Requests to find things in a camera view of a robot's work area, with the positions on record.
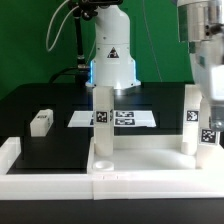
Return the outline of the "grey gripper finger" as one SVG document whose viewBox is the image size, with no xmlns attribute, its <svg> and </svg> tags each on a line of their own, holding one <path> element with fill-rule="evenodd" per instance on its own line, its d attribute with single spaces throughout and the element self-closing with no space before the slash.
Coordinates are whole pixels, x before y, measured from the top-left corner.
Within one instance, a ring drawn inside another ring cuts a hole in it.
<svg viewBox="0 0 224 224">
<path fill-rule="evenodd" d="M 212 117 L 211 129 L 215 132 L 224 132 L 224 119 L 218 117 Z"/>
</svg>

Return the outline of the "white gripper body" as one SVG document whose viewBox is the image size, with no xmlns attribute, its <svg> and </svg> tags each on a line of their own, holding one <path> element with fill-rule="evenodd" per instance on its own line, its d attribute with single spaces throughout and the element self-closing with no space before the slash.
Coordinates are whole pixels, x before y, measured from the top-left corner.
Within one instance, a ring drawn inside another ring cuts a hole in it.
<svg viewBox="0 0 224 224">
<path fill-rule="evenodd" d="M 210 107 L 210 123 L 224 124 L 224 47 L 216 41 L 190 44 L 193 80 Z"/>
</svg>

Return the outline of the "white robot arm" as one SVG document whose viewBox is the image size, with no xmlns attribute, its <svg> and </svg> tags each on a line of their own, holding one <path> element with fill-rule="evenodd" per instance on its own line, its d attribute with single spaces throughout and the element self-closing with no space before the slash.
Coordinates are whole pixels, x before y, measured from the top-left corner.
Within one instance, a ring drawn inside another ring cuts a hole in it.
<svg viewBox="0 0 224 224">
<path fill-rule="evenodd" d="M 83 14 L 96 19 L 96 56 L 91 85 L 116 90 L 139 84 L 130 56 L 130 20 L 119 9 L 123 0 L 86 0 Z M 207 100 L 203 117 L 209 128 L 224 131 L 224 0 L 176 0 L 179 40 L 189 49 L 195 84 Z"/>
</svg>

